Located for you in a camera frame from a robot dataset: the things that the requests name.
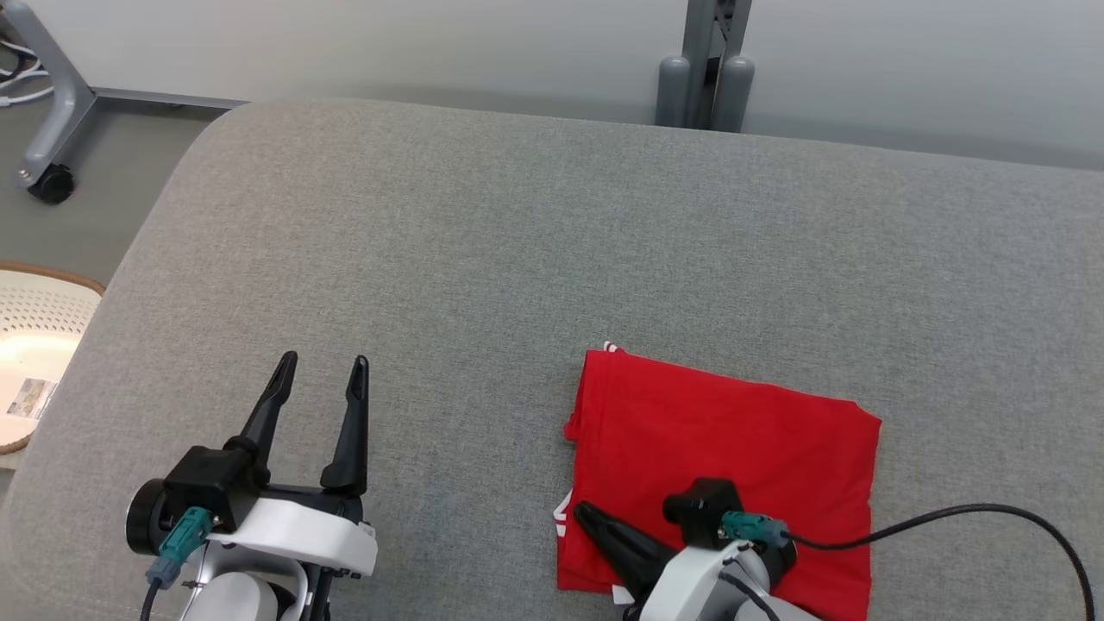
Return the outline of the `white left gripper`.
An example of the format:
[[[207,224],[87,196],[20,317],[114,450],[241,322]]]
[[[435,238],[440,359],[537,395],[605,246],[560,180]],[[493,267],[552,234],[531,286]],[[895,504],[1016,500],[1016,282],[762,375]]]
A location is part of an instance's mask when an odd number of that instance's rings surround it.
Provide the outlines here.
[[[280,410],[298,366],[283,354],[246,424],[226,441],[251,457],[256,484],[268,484],[268,457]],[[321,473],[325,492],[359,498],[367,491],[369,361],[354,359],[335,457]],[[291,499],[257,499],[234,533],[205,543],[205,621],[335,621],[336,579],[373,573],[379,548],[367,522],[315,511]]]

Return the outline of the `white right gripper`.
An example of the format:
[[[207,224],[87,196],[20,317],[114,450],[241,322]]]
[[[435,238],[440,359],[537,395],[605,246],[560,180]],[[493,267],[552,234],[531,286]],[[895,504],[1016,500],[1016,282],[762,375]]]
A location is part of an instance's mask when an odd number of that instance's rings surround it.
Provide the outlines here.
[[[796,561],[792,545],[730,543],[677,554],[595,504],[578,503],[574,518],[631,598],[645,599],[634,621],[820,621],[773,594]]]

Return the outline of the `red shirt with white trim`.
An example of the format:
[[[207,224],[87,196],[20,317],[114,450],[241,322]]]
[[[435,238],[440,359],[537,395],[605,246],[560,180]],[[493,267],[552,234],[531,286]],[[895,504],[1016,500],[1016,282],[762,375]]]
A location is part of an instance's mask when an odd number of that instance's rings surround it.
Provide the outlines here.
[[[564,436],[573,487],[555,511],[556,583],[611,593],[618,578],[569,511],[582,499],[682,548],[662,501],[698,477],[735,484],[746,511],[840,543],[871,530],[881,422],[852,402],[634,356],[586,354]]]

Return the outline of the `paper label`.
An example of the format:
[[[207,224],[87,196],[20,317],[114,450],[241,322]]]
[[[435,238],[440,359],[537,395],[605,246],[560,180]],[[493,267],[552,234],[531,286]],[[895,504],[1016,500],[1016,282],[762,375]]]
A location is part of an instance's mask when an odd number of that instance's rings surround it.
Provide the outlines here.
[[[0,414],[15,420],[41,420],[56,386],[47,379],[0,377]]]

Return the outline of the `white laundry basket wooden rim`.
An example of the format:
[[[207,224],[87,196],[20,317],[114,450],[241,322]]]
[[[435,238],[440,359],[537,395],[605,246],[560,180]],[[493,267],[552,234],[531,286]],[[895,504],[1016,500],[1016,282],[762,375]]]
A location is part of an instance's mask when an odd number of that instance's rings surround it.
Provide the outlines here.
[[[98,280],[0,262],[0,377],[60,385],[104,294]],[[0,467],[15,467],[41,420],[0,414]]]

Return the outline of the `black castor wheel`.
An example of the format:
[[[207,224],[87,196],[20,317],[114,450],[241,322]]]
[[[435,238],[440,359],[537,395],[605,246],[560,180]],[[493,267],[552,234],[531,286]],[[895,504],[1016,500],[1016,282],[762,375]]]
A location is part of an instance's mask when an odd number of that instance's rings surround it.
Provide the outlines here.
[[[68,166],[51,164],[34,185],[26,188],[26,193],[43,204],[54,207],[63,204],[75,188],[76,180]]]

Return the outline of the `grey rolling stand leg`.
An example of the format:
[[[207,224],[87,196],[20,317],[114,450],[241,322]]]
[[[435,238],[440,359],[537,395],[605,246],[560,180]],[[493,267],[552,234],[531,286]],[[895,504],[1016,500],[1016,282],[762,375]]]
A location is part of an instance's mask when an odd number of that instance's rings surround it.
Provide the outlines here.
[[[25,0],[0,0],[0,15],[6,15],[18,35],[31,50],[38,52],[53,87],[52,109],[25,150],[22,164],[15,170],[19,187],[26,190],[34,185],[51,164],[61,164],[67,143],[78,133],[79,123],[100,99],[138,101],[166,105],[197,106],[202,109],[232,110],[244,105],[243,101],[217,99],[202,96],[170,95],[107,87],[93,87],[79,75],[78,69],[50,35]]]

